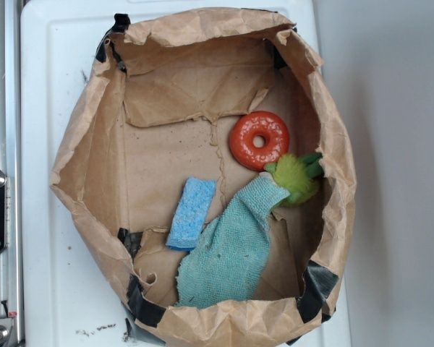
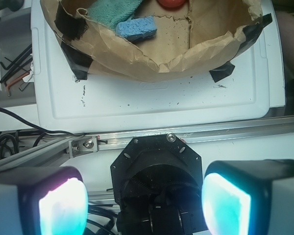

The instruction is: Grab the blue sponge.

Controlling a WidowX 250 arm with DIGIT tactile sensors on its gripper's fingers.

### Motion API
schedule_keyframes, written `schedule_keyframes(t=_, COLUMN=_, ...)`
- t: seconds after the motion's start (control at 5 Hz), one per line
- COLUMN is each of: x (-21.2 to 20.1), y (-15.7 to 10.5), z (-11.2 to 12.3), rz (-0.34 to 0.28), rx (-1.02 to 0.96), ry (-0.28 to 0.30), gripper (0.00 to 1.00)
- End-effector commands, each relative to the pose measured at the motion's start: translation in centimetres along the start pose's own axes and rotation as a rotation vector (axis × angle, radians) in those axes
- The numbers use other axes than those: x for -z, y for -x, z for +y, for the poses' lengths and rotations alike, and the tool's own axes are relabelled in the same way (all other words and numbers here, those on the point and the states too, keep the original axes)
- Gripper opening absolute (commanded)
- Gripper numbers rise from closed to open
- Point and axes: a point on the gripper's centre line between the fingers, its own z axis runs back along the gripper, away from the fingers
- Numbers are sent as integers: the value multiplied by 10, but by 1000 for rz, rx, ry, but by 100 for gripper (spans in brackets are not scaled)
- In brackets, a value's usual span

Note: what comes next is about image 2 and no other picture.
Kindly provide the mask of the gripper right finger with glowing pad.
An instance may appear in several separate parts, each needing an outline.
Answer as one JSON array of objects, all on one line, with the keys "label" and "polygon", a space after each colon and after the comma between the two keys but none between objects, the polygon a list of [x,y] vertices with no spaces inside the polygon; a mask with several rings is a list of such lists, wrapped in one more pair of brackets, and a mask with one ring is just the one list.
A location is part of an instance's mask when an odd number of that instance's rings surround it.
[{"label": "gripper right finger with glowing pad", "polygon": [[294,235],[294,160],[210,163],[202,208],[213,235]]}]

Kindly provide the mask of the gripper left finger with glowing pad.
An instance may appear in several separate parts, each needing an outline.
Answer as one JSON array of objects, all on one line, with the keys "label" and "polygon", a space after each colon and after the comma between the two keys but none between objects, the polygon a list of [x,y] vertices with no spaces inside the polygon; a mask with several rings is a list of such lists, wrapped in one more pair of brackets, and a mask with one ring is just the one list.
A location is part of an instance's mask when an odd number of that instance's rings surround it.
[{"label": "gripper left finger with glowing pad", "polygon": [[0,167],[0,235],[81,235],[88,194],[72,167]]}]

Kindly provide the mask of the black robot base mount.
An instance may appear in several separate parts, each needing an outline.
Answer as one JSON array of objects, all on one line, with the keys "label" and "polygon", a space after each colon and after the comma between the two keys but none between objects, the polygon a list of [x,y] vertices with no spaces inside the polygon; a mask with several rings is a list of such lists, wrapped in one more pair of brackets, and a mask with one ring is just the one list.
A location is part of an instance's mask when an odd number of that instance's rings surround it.
[{"label": "black robot base mount", "polygon": [[192,235],[207,230],[202,161],[174,134],[133,138],[111,164],[122,235]]}]

